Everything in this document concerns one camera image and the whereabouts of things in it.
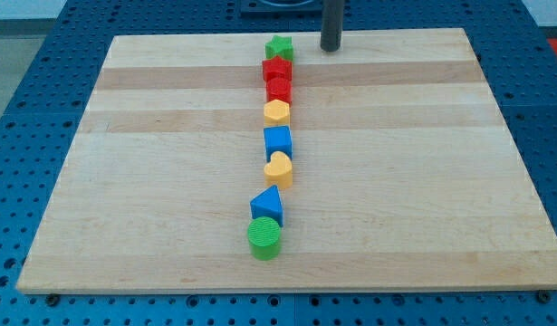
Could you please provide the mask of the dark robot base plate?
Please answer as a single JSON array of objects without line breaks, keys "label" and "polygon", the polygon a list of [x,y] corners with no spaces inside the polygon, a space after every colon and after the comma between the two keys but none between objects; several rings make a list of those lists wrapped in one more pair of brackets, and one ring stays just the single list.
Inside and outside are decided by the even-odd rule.
[{"label": "dark robot base plate", "polygon": [[322,0],[238,0],[236,6],[241,17],[264,15],[319,14]]}]

